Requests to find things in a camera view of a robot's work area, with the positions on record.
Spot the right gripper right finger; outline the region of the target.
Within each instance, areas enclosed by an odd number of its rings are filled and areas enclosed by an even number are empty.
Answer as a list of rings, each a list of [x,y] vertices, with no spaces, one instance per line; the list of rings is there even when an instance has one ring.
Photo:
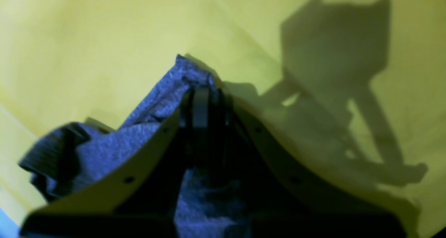
[[[238,180],[252,238],[417,238],[419,211],[376,194],[363,200],[300,164],[229,92],[209,92],[209,173]]]

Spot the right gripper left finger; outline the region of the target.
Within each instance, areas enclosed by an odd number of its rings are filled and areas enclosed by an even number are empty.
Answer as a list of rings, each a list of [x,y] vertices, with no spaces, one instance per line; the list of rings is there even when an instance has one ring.
[[[193,128],[208,126],[210,90],[189,90],[134,156],[95,184],[34,211],[23,238],[178,238],[173,218],[194,160]]]

